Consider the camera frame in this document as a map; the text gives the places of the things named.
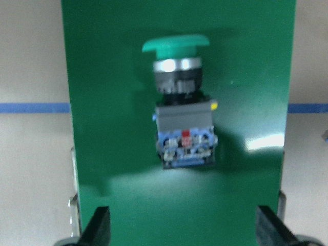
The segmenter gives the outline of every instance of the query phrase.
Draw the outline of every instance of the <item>metal ring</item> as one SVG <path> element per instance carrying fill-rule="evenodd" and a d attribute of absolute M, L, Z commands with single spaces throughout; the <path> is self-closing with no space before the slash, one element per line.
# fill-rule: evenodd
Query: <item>metal ring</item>
<path fill-rule="evenodd" d="M 153 69 L 156 73 L 186 71 L 196 68 L 201 68 L 200 57 L 158 60 L 153 64 Z"/>

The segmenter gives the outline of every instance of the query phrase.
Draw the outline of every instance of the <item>green mushroom button cap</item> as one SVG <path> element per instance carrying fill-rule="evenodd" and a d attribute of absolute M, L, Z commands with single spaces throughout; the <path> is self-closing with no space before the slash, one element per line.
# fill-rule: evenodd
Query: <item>green mushroom button cap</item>
<path fill-rule="evenodd" d="M 196 57 L 196 47 L 209 44 L 209 39 L 200 34 L 167 36 L 148 40 L 144 43 L 142 51 L 156 51 L 157 60 L 182 59 Z"/>

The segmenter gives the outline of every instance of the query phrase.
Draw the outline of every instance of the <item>blue tape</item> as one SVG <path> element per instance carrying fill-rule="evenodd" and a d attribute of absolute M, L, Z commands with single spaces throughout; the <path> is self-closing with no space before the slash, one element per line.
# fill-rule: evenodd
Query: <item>blue tape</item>
<path fill-rule="evenodd" d="M 58 114 L 70 113 L 71 107 L 68 102 L 56 103 L 6 103 L 0 104 L 2 114 Z"/>
<path fill-rule="evenodd" d="M 289 104 L 289 114 L 328 113 L 328 104 Z"/>

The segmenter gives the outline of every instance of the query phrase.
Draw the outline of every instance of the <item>gray background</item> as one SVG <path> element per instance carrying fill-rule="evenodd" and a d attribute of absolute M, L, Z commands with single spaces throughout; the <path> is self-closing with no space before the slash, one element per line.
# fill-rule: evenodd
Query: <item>gray background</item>
<path fill-rule="evenodd" d="M 60 1 L 0 1 L 0 103 L 68 102 Z M 291 103 L 328 103 L 328 1 L 297 2 Z M 328 114 L 288 115 L 286 224 L 328 244 Z M 0 245 L 69 237 L 70 114 L 0 114 Z"/>

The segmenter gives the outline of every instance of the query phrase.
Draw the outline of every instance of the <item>blue line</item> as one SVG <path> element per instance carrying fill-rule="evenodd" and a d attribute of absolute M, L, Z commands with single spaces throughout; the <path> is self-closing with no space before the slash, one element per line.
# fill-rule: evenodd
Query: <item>blue line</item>
<path fill-rule="evenodd" d="M 0 114 L 58 114 L 69 113 L 71 107 L 68 102 L 56 102 L 56 103 L 29 103 L 29 104 L 17 104 L 7 103 L 0 104 Z"/>
<path fill-rule="evenodd" d="M 0 103 L 0 114 L 67 114 L 71 112 L 68 102 L 56 103 Z M 289 114 L 328 113 L 328 104 L 289 104 Z"/>
<path fill-rule="evenodd" d="M 289 104 L 289 114 L 328 113 L 328 104 Z"/>

